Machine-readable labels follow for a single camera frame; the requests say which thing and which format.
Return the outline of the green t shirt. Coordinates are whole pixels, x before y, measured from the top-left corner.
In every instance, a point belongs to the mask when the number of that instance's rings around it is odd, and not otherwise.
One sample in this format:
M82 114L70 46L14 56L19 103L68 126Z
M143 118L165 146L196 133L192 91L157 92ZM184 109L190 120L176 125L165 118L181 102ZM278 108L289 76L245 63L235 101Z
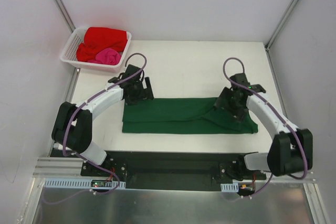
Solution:
M123 133L136 134L255 134L258 125L249 115L241 122L215 98L157 98L125 105Z

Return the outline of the white plastic basket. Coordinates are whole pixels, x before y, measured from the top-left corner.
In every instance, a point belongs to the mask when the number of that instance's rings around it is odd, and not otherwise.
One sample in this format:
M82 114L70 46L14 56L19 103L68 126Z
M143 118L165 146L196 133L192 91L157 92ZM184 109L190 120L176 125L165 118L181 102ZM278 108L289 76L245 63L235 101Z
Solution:
M76 68L105 71L105 72L112 72L112 73L119 72L122 68L123 61L126 57L127 51L130 46L130 42L132 38L131 33L128 31L125 32L127 35L127 43L125 45L125 48L122 51L120 51L121 60L118 62L118 64L116 64L115 66L112 66L112 65L104 65L104 64L98 64L98 63L83 62L77 59L77 54L76 54L77 49L79 45L82 42L84 42L84 38L85 38L85 35L88 29L89 27L79 27L74 30L74 32L70 35L64 49L62 50L60 54L60 60L63 62L69 63Z

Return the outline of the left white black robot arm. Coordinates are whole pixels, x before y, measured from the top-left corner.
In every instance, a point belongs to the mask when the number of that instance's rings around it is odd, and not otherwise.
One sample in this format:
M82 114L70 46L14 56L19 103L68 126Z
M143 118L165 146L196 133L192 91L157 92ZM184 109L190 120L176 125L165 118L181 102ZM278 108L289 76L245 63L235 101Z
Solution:
M102 112L112 105L124 101L136 105L140 101L154 99L150 78L143 68L128 65L125 72L108 80L106 86L89 99L79 102L64 102L58 110L51 138L70 152L93 164L99 176L112 169L112 158L92 140L92 125Z

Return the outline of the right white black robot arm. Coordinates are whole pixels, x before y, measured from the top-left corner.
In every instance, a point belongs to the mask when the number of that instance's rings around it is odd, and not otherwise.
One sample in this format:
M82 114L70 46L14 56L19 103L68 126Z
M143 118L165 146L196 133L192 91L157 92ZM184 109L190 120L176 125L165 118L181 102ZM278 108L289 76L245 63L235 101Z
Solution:
M312 168L313 136L308 129L300 129L281 114L269 101L266 90L259 84L251 85L245 73L237 73L227 80L216 99L214 108L228 112L232 119L242 122L252 112L269 133L272 143L266 153L247 153L236 166L236 174L248 179L256 170L274 176L304 179Z

